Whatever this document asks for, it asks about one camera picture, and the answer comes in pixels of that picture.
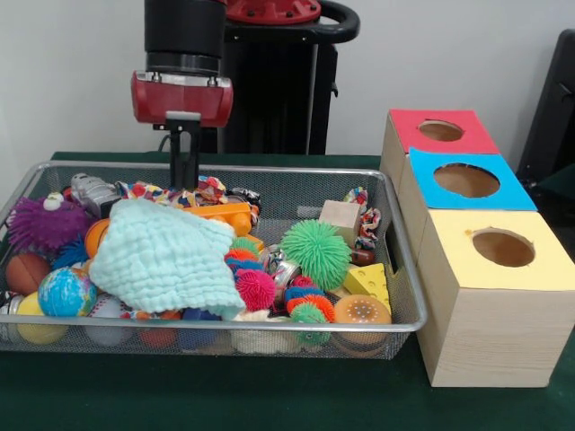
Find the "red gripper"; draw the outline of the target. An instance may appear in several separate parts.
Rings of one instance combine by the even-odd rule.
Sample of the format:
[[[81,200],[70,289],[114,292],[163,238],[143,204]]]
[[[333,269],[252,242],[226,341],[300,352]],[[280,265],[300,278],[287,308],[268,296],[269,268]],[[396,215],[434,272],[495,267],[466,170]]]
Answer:
[[[221,76],[175,75],[135,71],[130,81],[136,121],[163,125],[170,112],[198,120],[204,128],[222,128],[233,107],[234,88]],[[184,170],[184,187],[198,187],[200,132],[190,132],[190,150]],[[182,188],[181,131],[170,133],[171,184]]]

